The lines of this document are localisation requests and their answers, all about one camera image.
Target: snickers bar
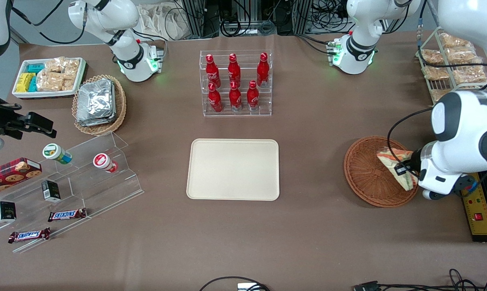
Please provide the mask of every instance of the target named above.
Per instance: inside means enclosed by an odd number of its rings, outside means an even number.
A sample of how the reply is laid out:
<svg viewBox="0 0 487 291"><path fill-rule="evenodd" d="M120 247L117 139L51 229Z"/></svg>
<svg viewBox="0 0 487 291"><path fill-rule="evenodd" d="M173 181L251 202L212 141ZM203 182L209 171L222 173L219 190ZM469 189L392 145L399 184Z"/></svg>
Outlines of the snickers bar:
<svg viewBox="0 0 487 291"><path fill-rule="evenodd" d="M83 218L86 216L87 213L85 208L80 208L77 210L61 211L61 212L50 212L50 217L48 218L48 222L52 222L54 220Z"/></svg>
<svg viewBox="0 0 487 291"><path fill-rule="evenodd" d="M8 243L18 243L20 241L31 240L31 239L49 239L50 238L50 228L45 228L44 230L37 230L36 232L12 232L8 239Z"/></svg>

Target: round wicker basket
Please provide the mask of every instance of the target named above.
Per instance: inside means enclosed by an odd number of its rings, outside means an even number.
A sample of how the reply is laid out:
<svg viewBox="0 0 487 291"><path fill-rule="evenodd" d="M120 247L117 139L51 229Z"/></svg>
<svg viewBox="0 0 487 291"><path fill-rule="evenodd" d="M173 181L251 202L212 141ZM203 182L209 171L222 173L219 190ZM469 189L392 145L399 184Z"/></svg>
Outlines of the round wicker basket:
<svg viewBox="0 0 487 291"><path fill-rule="evenodd" d="M391 140L391 146L407 150L395 140ZM409 191L402 188L376 157L376 152L383 147L387 147L387 138L383 136L368 136L355 141L344 157L344 173L351 189L367 203L378 207L399 207L415 196L418 186Z"/></svg>
<svg viewBox="0 0 487 291"><path fill-rule="evenodd" d="M127 112L127 100L125 98L125 92L123 91L122 85L120 85L120 82L118 82L115 77L101 74L99 76L94 76L90 79L87 79L86 81L84 81L84 83L96 82L103 78L109 79L114 83L114 97L116 98L116 114L118 115L118 117L113 123L94 125L93 127L83 127L78 124L78 122L75 122L75 127L77 127L81 132L85 134L98 136L108 131L116 131L118 127L122 125L122 122L125 119L125 113ZM73 117L75 117L75 119L77 118L78 94L78 91L75 92L75 96L73 97L73 107L71 108L71 114L73 114Z"/></svg>

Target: red cookie box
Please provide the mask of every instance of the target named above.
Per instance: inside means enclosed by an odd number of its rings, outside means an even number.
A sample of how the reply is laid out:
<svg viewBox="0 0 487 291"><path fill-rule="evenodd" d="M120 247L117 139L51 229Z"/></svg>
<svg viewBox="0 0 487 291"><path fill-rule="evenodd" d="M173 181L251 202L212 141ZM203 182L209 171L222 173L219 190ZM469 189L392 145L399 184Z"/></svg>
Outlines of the red cookie box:
<svg viewBox="0 0 487 291"><path fill-rule="evenodd" d="M42 173L41 164L20 157L0 166L0 191Z"/></svg>

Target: cookie box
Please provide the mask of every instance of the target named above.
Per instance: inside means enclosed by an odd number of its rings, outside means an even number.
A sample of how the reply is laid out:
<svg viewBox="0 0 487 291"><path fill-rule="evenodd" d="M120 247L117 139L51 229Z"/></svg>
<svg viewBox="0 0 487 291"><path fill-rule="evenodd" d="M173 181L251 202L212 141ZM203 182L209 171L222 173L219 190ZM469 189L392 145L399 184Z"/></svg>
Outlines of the cookie box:
<svg viewBox="0 0 487 291"><path fill-rule="evenodd" d="M0 166L0 191L10 188L42 173L41 164L20 157Z"/></svg>
<svg viewBox="0 0 487 291"><path fill-rule="evenodd" d="M26 72L26 68L28 65L33 64L42 64L50 59L27 59L21 63L21 67L19 68L18 75L16 77L16 81L14 82L14 86L12 88L12 95L18 97L19 99L51 99L51 98L65 98L65 97L73 97L75 92L79 90L79 86L82 83L83 79L85 78L85 70L87 67L86 61L81 57L70 57L69 59L78 59L80 61L79 70L77 72L77 77L75 77L75 82L73 85L72 90L66 91L39 91L39 92L16 92L16 84L21 77L21 74Z"/></svg>

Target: table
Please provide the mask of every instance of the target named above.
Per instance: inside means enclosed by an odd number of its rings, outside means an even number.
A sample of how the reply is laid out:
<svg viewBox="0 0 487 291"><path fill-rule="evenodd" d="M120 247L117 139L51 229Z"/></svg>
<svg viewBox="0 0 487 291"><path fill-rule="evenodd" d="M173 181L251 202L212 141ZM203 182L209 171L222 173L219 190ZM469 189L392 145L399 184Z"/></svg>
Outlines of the table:
<svg viewBox="0 0 487 291"><path fill-rule="evenodd" d="M132 83L111 63L108 46L22 45L21 60L83 57L88 77L119 79L128 108L116 133L129 143L127 160L145 193L20 255L0 235L0 291L196 291L219 276L247 276L277 291L349 290L368 280L444 284L449 268L485 282L487 244L470 241L458 197L417 195L406 206L380 209L356 197L344 178L344 154L355 140L385 135L430 104L415 47L413 32L385 35L366 72L349 76L295 37L177 41L169 43L162 74ZM253 48L274 50L273 115L203 117L199 51ZM91 138L74 128L70 99L9 101L55 121L55 141L65 148ZM280 197L189 199L196 138L276 140ZM423 146L432 140L430 116L404 122L393 138ZM6 138L0 164L42 160L50 141L39 134ZM231 281L209 290L235 289Z"/></svg>

